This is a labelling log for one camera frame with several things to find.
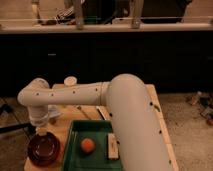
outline floor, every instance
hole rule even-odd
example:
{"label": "floor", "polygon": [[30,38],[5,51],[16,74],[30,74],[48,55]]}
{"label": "floor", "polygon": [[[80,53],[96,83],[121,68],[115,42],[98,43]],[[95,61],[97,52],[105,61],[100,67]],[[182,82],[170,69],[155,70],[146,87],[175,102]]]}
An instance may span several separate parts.
{"label": "floor", "polygon": [[[213,170],[213,127],[206,124],[199,104],[192,106],[186,99],[195,93],[158,94],[180,171]],[[1,98],[13,113],[3,112],[0,125],[8,126],[28,121],[27,110],[16,98]],[[29,142],[27,130],[0,134],[0,170],[23,170]]]}

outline metal rod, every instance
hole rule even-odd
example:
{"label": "metal rod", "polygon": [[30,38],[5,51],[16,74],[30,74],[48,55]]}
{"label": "metal rod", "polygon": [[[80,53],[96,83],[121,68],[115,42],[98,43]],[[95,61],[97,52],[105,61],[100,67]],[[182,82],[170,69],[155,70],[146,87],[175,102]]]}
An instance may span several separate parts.
{"label": "metal rod", "polygon": [[81,6],[81,0],[73,0],[74,12],[75,12],[75,22],[78,30],[84,28],[83,12]]}
{"label": "metal rod", "polygon": [[141,24],[141,14],[144,0],[134,0],[134,11],[132,19],[132,28],[139,29]]}
{"label": "metal rod", "polygon": [[7,126],[0,128],[0,134],[10,132],[10,131],[15,131],[17,129],[22,129],[22,128],[28,128],[31,129],[30,127],[33,127],[30,123],[23,123],[23,124],[18,124],[18,125],[12,125],[12,126]]}

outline white object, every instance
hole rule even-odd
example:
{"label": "white object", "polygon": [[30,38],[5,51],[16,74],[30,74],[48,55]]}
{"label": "white object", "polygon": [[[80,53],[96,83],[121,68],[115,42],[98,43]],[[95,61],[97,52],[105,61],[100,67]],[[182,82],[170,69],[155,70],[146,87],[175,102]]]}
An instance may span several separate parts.
{"label": "white object", "polygon": [[18,95],[35,126],[41,123],[32,118],[47,123],[48,117],[44,117],[49,104],[106,105],[125,171],[173,170],[151,98],[138,77],[122,74],[111,82],[61,89],[49,89],[43,84],[34,80]]}
{"label": "white object", "polygon": [[69,76],[64,79],[64,85],[65,86],[73,86],[77,84],[77,78],[73,76]]}

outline black cabinet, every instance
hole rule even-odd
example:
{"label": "black cabinet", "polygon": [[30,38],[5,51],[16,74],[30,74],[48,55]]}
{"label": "black cabinet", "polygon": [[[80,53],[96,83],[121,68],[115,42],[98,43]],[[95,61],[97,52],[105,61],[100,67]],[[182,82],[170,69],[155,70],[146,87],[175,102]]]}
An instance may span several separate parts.
{"label": "black cabinet", "polygon": [[131,73],[158,91],[213,89],[212,31],[0,35],[0,95],[16,96],[32,79],[51,85],[110,81]]}

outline wooden block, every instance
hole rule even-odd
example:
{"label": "wooden block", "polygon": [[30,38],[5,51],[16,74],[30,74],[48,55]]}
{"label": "wooden block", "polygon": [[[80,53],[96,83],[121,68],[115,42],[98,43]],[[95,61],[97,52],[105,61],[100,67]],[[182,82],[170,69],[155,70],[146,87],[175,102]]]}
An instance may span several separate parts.
{"label": "wooden block", "polygon": [[171,144],[171,140],[170,140],[169,133],[168,133],[164,119],[159,119],[159,123],[160,123],[160,127],[161,127],[161,130],[162,130],[162,134],[163,134],[163,138],[164,138],[165,143]]}
{"label": "wooden block", "polygon": [[169,158],[171,160],[171,164],[172,164],[173,170],[174,171],[179,171],[178,164],[177,164],[177,161],[176,161],[176,157],[175,157],[175,153],[174,153],[172,144],[166,144],[166,146],[167,146],[167,149],[168,149],[168,152],[169,152]]}
{"label": "wooden block", "polygon": [[116,160],[119,158],[118,155],[118,145],[115,138],[115,134],[109,133],[108,134],[108,159]]}
{"label": "wooden block", "polygon": [[150,97],[152,99],[153,104],[158,107],[158,109],[155,110],[158,119],[162,119],[163,118],[163,113],[162,113],[162,109],[161,109],[161,106],[160,106],[160,103],[159,103],[159,100],[158,100],[157,92],[155,90],[155,86],[153,84],[147,84],[146,88],[147,88],[147,90],[149,92],[149,95],[150,95]]}

